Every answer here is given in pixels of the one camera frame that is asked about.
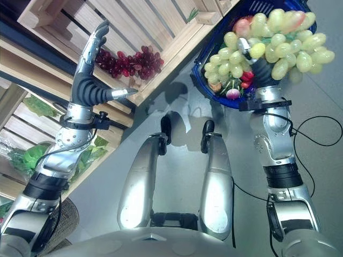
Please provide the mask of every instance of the robotic arm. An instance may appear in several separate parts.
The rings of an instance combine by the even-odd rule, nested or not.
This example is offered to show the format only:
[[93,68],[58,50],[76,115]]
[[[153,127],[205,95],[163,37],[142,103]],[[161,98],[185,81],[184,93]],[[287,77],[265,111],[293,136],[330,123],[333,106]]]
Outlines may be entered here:
[[34,175],[5,216],[1,237],[2,241],[10,237],[11,244],[2,245],[2,251],[6,251],[6,247],[9,256],[25,243],[27,251],[38,253],[51,238],[54,220],[50,214],[58,206],[61,192],[68,189],[68,180],[73,176],[82,152],[95,136],[93,130],[109,129],[107,113],[93,115],[93,106],[136,92],[131,88],[103,88],[93,82],[94,60],[106,42],[104,36],[108,30],[108,21],[104,21],[90,36],[78,62],[70,103],[61,117],[62,128],[56,141],[38,160]]

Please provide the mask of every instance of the grape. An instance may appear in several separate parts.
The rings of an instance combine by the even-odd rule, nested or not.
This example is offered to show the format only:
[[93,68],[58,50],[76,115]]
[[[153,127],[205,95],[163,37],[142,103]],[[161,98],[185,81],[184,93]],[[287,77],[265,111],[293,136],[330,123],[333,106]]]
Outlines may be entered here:
[[223,84],[225,84],[229,79],[229,74],[227,75],[219,75],[219,81]]
[[274,33],[271,31],[269,26],[267,24],[264,25],[263,31],[262,31],[262,36],[263,37],[272,37]]
[[284,57],[284,59],[288,63],[288,68],[293,67],[296,64],[296,56],[295,54],[289,54]]
[[272,78],[275,80],[281,80],[287,73],[288,62],[285,59],[280,59],[275,63],[272,70]]
[[231,73],[234,78],[240,78],[243,75],[243,69],[240,64],[231,67]]
[[240,19],[234,26],[234,32],[237,37],[248,39],[250,37],[250,22],[246,19]]
[[284,15],[284,21],[281,25],[281,32],[288,34],[291,31],[297,29],[306,18],[306,14],[303,11],[289,11]]
[[244,59],[243,61],[241,61],[240,65],[241,65],[243,71],[246,71],[246,72],[251,71],[251,67],[250,67],[249,63],[247,62],[247,60]]
[[219,65],[220,64],[220,56],[219,55],[212,55],[210,57],[210,63],[212,63],[213,65]]
[[257,43],[255,44],[249,51],[250,56],[254,59],[260,58],[266,50],[266,46],[264,43]]
[[230,71],[230,64],[229,64],[229,62],[224,63],[224,64],[219,66],[219,69],[218,69],[219,75],[222,75],[222,76],[228,75],[229,71]]
[[208,77],[208,82],[211,84],[215,84],[219,81],[219,75],[216,73],[212,73],[209,77]]
[[205,71],[205,73],[204,73],[204,77],[205,77],[206,79],[208,79],[208,78],[209,78],[209,76],[210,76],[211,74],[212,74],[211,72],[209,72],[209,71]]
[[297,67],[293,67],[289,72],[289,79],[292,83],[298,84],[302,81],[303,74],[298,70]]
[[312,67],[312,58],[305,51],[300,51],[296,58],[296,67],[301,72],[308,72]]
[[213,63],[206,63],[204,66],[205,71],[213,72],[215,65]]
[[279,44],[276,48],[275,48],[275,55],[279,58],[283,58],[286,55],[290,54],[291,48],[290,48],[290,44],[289,43],[282,43]]
[[321,51],[326,51],[326,50],[327,50],[327,48],[324,47],[324,46],[315,47],[315,48],[313,49],[314,52],[321,52]]
[[267,17],[263,13],[256,13],[251,21],[251,34],[253,36],[262,36]]
[[309,36],[303,43],[303,50],[313,50],[315,47],[320,47],[326,41],[326,36],[323,33],[316,33],[312,36]]
[[241,54],[240,51],[235,51],[232,53],[232,55],[229,58],[229,61],[232,64],[238,64],[243,60],[243,55]]
[[284,20],[284,15],[285,11],[283,9],[274,9],[273,11],[271,11],[271,13],[269,14],[267,25],[272,32],[276,33],[280,31],[282,22]]
[[282,44],[282,43],[285,43],[285,42],[286,42],[285,35],[275,34],[275,35],[273,35],[270,44],[272,44],[272,47],[277,47],[279,44]]
[[311,67],[311,70],[310,72],[313,73],[313,74],[318,74],[322,71],[323,69],[323,65],[322,64],[319,64],[319,63],[312,63],[312,67]]
[[320,51],[320,52],[314,52],[311,55],[311,58],[313,59],[314,63],[324,64],[324,63],[330,63],[334,59],[334,52],[333,51]]
[[297,28],[297,31],[302,31],[304,29],[308,29],[315,23],[316,15],[313,12],[307,12],[305,13],[306,17],[302,24]]
[[228,32],[224,36],[225,45],[227,47],[231,48],[232,50],[236,50],[237,49],[237,39],[238,38],[234,32]]
[[232,48],[230,47],[224,47],[222,49],[220,49],[218,51],[218,55],[220,57],[220,59],[222,60],[229,60],[230,55],[233,53],[234,51],[232,50]]
[[299,31],[298,33],[296,33],[295,38],[299,39],[301,42],[304,42],[308,37],[312,36],[313,33],[312,31]]
[[269,63],[276,63],[279,60],[275,54],[274,48],[272,48],[272,44],[266,46],[265,57]]
[[261,40],[256,37],[252,37],[248,39],[248,42],[249,42],[249,45],[252,47],[254,44],[261,43]]
[[301,45],[302,45],[302,43],[299,39],[293,40],[290,43],[290,49],[291,49],[292,53],[299,52],[301,49]]

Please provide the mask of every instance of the black bracket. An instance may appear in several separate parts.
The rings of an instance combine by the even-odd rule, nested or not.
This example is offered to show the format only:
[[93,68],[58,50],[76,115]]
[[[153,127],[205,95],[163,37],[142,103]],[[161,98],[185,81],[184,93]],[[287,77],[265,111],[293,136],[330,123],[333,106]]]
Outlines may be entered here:
[[69,120],[71,117],[66,118],[65,115],[62,115],[59,119],[59,123],[63,127],[68,127],[75,130],[91,130],[95,128],[98,130],[108,130],[111,120],[107,118],[107,115],[107,112],[101,111],[99,114],[93,115],[93,121],[88,124],[70,122]]

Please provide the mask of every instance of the bunch of red grapes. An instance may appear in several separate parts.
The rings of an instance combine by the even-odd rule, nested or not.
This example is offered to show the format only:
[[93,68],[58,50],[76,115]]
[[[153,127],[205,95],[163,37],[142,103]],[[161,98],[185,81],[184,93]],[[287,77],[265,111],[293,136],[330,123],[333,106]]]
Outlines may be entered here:
[[134,56],[125,56],[122,51],[118,51],[118,58],[115,58],[110,52],[100,49],[95,62],[113,78],[118,78],[121,74],[125,77],[134,76],[137,72],[141,79],[149,80],[161,72],[161,66],[165,62],[159,52],[153,53],[152,46],[142,46],[141,50]]

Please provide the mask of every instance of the wooden crate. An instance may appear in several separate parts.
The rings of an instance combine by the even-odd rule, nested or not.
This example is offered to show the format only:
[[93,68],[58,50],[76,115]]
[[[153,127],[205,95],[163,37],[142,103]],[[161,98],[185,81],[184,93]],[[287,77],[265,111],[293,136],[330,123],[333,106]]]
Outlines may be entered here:
[[[1,85],[6,85],[5,80],[0,81]],[[25,97],[30,97],[32,92],[28,92],[16,84],[4,88],[0,85],[0,144],[2,147],[10,145],[23,150],[27,150],[43,141],[54,142],[55,135],[61,126],[58,123],[60,114],[56,117],[39,117],[31,112],[23,104]],[[45,103],[53,106],[49,101],[34,94]],[[67,192],[63,194],[63,199],[86,179],[101,162],[103,162],[120,144],[123,130],[111,126],[107,131],[99,131],[98,135],[109,141],[106,146],[108,151],[105,156],[95,160],[92,165],[73,182]],[[14,200],[24,189],[26,181],[9,164],[5,156],[0,155],[0,195]]]
[[[96,67],[94,75],[111,87],[139,90],[129,100],[140,105],[186,58],[239,0],[31,0],[18,22],[77,62],[89,34],[104,18],[110,22],[105,48],[133,55],[153,46],[165,61],[150,81],[137,77],[113,79]],[[192,9],[196,19],[187,22]]]

